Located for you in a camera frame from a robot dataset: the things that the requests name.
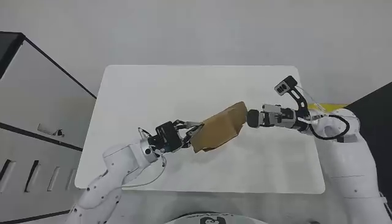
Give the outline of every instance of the white table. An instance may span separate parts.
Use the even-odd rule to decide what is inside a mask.
[[[134,83],[135,78],[141,76],[140,80],[143,81],[141,83],[148,81],[148,77],[143,76],[146,75],[145,73],[141,73],[140,76],[136,75],[136,77],[115,75],[116,73],[127,73],[128,71],[126,69],[134,68],[135,67],[114,66],[109,67],[105,72],[96,103],[96,109],[94,110],[91,121],[91,129],[89,130],[86,139],[85,149],[75,181],[78,187],[86,187],[92,177],[95,177],[104,170],[101,154],[106,147],[115,143],[130,143],[130,141],[136,139],[137,136],[132,137],[131,135],[126,135],[124,132],[128,132],[129,129],[132,131],[132,128],[136,128],[137,126],[144,126],[138,124],[137,121],[134,122],[134,117],[127,114],[126,110],[123,110],[124,106],[131,106],[132,101],[118,100],[116,97],[128,93],[137,99],[147,92],[144,91],[144,94],[137,95],[129,93],[131,88],[140,88],[140,83]],[[257,92],[260,92],[258,90],[259,87],[265,87],[265,93],[262,94],[262,97],[255,97],[254,101],[246,101],[248,108],[260,108],[262,103],[281,103],[283,106],[295,106],[290,99],[283,100],[276,97],[273,87],[278,81],[289,74],[298,79],[298,71],[296,68],[281,66],[232,68],[254,70],[256,73],[257,70],[260,69],[270,69],[271,74],[277,76],[276,80],[265,80],[266,76],[263,76],[262,73],[252,77],[254,83],[251,84],[251,86],[254,90],[249,94],[258,95]],[[115,84],[111,84],[109,82],[110,80],[115,81]],[[189,78],[188,80],[183,81],[183,83],[179,83],[179,85],[185,87],[187,84],[198,81],[199,78],[196,78],[196,80]],[[187,94],[184,91],[184,88],[177,88],[176,92],[181,95]],[[185,106],[181,111],[187,113],[189,107]],[[154,118],[151,117],[151,128],[146,129],[152,130],[161,122],[165,122],[169,119],[176,119],[162,118],[162,121],[160,121],[158,118],[156,118],[157,120],[154,120]],[[332,191],[328,181],[325,186],[326,190],[323,194],[315,195],[128,190],[124,191],[120,204],[116,208],[108,224],[163,224],[179,215],[194,211],[229,212],[232,214],[246,215],[270,223],[297,224],[304,223],[311,218],[322,224],[347,223],[343,207],[340,205],[340,198]]]
[[[175,119],[202,121],[226,107],[245,101],[248,108],[263,103],[296,107],[274,86],[291,66],[109,66],[81,156],[75,185],[85,188],[105,171],[102,153],[114,144],[137,143],[137,127],[153,132]],[[322,193],[325,185],[312,137],[282,128],[251,129],[211,152],[182,149],[167,154],[167,169],[141,190],[237,193]],[[159,163],[131,184],[153,179]]]

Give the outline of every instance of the white tabletop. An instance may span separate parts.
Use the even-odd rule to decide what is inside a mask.
[[[263,103],[296,108],[274,91],[290,66],[113,65],[102,79],[75,185],[85,188],[105,171],[102,153],[114,144],[137,143],[137,127],[181,119],[202,121],[243,100],[248,109]],[[325,189],[314,140],[294,130],[250,129],[211,152],[191,148],[167,154],[167,169],[141,190],[181,192],[322,193]],[[154,178],[160,163],[131,182]]]

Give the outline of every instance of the black panel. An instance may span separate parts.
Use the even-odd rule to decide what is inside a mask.
[[[0,32],[0,80],[24,40],[22,33]]]
[[[18,219],[18,220],[9,220],[6,222],[0,222],[1,224],[17,224],[17,223],[23,223],[23,222],[32,222],[33,220],[39,220],[39,219],[43,219],[43,218],[49,218],[49,217],[54,217],[57,215],[64,215],[64,214],[68,214],[69,211],[61,211],[61,212],[55,212],[55,213],[50,213],[50,214],[46,214],[46,215],[39,215],[36,217],[28,217],[28,218],[23,218],[23,219]]]
[[[392,208],[392,83],[348,105],[361,121],[360,133],[377,165],[379,189]]]

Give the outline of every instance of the wire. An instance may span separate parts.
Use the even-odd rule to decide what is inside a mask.
[[[137,127],[137,130],[139,131],[139,134],[141,137],[143,137],[142,133],[144,133],[145,135],[148,135],[149,137],[152,137],[152,135],[147,130],[145,130],[141,127]]]
[[[321,104],[319,104],[316,100],[314,100],[313,97],[309,93],[307,93],[307,91],[304,88],[302,88],[301,86],[296,86],[296,87],[302,90],[314,102],[314,104],[320,111],[326,112],[326,109],[323,106],[321,106]]]
[[[320,140],[335,140],[335,139],[338,139],[338,138],[344,136],[344,135],[350,130],[350,124],[349,124],[349,122],[347,122],[345,119],[343,119],[343,118],[340,117],[339,115],[328,114],[328,117],[336,118],[336,119],[342,121],[342,122],[345,124],[345,129],[344,129],[344,131],[343,131],[342,133],[336,135],[336,136],[326,136],[326,137],[324,137],[324,136],[320,136],[319,134],[317,134],[317,133],[314,131],[313,125],[311,124],[311,125],[309,125],[309,128],[310,128],[311,132],[313,133],[313,135],[314,135],[316,138],[318,138],[318,139],[320,139]]]
[[[163,153],[159,152],[159,150],[155,150],[155,153],[156,153],[156,154],[159,154],[160,157],[161,157],[161,159],[162,159],[162,166],[163,166],[163,169],[162,169],[162,171],[159,173],[159,175],[158,175],[157,177],[155,177],[153,180],[151,180],[151,181],[149,181],[149,182],[147,182],[147,183],[137,184],[137,185],[128,185],[128,186],[125,186],[125,187],[141,187],[141,186],[144,186],[144,185],[151,184],[151,183],[153,183],[154,181],[158,180],[158,178],[160,178],[160,176],[164,173],[164,171],[165,171],[165,169],[166,169],[167,161],[166,161],[166,158],[165,158],[165,156],[163,155]]]
[[[384,194],[382,194],[382,192],[380,192],[380,196],[381,196],[381,197],[383,198],[383,200],[384,200],[384,206],[385,206],[386,210],[388,211],[389,216],[392,217],[391,208],[389,207],[388,201],[386,200],[386,198],[385,198]]]

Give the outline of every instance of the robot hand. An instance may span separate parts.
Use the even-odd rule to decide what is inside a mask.
[[[106,172],[95,178],[70,211],[66,224],[106,223],[121,198],[121,187],[134,180],[140,173],[160,157],[162,166],[164,153],[175,152],[190,146],[190,139],[203,126],[198,122],[166,122],[156,128],[152,136],[139,128],[140,147],[132,150],[130,145],[116,145],[103,154]],[[182,138],[179,131],[188,129]]]

